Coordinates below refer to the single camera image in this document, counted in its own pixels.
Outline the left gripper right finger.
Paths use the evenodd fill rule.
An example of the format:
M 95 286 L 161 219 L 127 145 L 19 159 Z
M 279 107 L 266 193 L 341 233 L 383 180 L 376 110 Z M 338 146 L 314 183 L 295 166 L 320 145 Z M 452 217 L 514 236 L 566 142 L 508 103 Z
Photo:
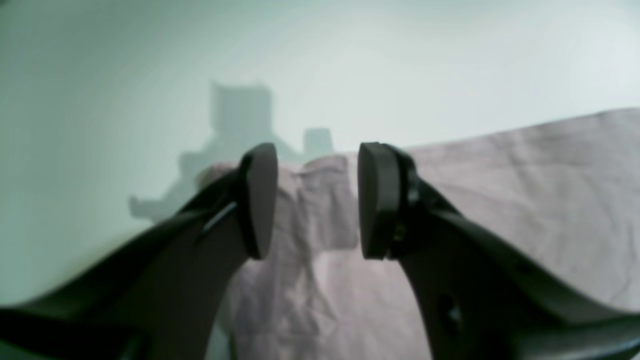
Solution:
M 404 150 L 359 146 L 358 210 L 363 257 L 398 262 L 432 359 L 638 355 L 638 313 L 595 301 L 471 221 L 420 177 Z

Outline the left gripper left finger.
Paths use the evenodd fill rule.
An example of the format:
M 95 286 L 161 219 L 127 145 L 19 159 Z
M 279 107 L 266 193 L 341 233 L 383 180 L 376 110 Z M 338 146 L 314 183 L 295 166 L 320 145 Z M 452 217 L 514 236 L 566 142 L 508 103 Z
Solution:
M 274 144 L 254 146 L 80 276 L 2 307 L 2 344 L 46 360 L 203 360 L 231 278 L 269 253 L 277 189 Z

